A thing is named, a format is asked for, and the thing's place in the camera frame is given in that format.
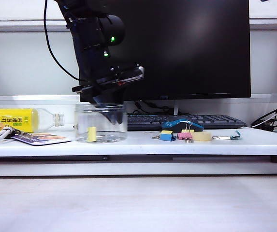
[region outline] black keyboard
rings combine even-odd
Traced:
[[[188,119],[200,124],[204,129],[237,129],[246,124],[226,115],[131,115],[128,114],[128,131],[160,131],[162,123],[177,119]]]

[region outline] clear plastic container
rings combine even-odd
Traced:
[[[64,115],[41,108],[0,109],[0,130],[6,125],[29,133],[45,132],[53,126],[64,126]]]
[[[77,104],[76,140],[83,143],[111,143],[127,137],[127,115],[122,104]]]

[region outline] computer monitor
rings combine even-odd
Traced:
[[[145,79],[124,100],[250,97],[248,0],[106,0],[125,24],[110,47]]]

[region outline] computer mouse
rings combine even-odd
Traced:
[[[184,116],[171,116],[169,121],[162,124],[162,130],[173,131],[179,133],[181,130],[191,129],[194,131],[203,131],[204,127],[195,120],[189,120]]]

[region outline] glass jar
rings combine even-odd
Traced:
[[[125,140],[128,121],[122,104],[77,104],[76,140],[83,143],[111,143]]]

